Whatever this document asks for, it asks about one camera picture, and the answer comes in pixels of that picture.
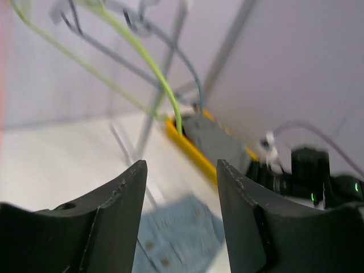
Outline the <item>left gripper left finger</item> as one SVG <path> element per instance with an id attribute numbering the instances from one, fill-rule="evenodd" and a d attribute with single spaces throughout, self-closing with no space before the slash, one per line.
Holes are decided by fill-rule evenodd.
<path id="1" fill-rule="evenodd" d="M 139 160 L 52 210 L 1 203 L 1 271 L 131 272 L 146 180 Z"/>

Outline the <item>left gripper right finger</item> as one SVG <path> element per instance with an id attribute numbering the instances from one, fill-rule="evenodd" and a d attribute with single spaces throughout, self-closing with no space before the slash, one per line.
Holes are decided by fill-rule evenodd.
<path id="1" fill-rule="evenodd" d="M 232 272 L 362 272 L 363 204 L 319 210 L 293 202 L 217 162 Z"/>

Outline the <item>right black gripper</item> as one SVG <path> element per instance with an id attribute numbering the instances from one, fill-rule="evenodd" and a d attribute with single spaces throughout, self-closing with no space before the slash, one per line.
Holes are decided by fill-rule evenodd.
<path id="1" fill-rule="evenodd" d="M 363 181 L 351 175 L 330 174 L 329 154 L 299 147 L 291 152 L 291 172 L 276 173 L 268 165 L 253 161 L 246 176 L 282 196 L 323 203 L 331 209 L 350 202 L 363 202 Z"/>

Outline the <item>light blue denim garment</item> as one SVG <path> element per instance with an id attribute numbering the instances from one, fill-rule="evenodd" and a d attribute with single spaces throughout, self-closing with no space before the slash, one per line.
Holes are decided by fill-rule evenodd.
<path id="1" fill-rule="evenodd" d="M 194 195 L 145 213 L 133 272 L 206 272 L 225 242 L 222 220 Z"/>

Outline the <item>pink wire hanger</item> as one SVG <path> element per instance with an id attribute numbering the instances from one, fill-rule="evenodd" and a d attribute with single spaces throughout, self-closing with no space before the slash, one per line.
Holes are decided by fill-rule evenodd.
<path id="1" fill-rule="evenodd" d="M 11 54 L 13 10 L 10 1 L 1 0 L 1 136 L 5 129 L 5 112 L 7 102 L 7 78 Z"/>

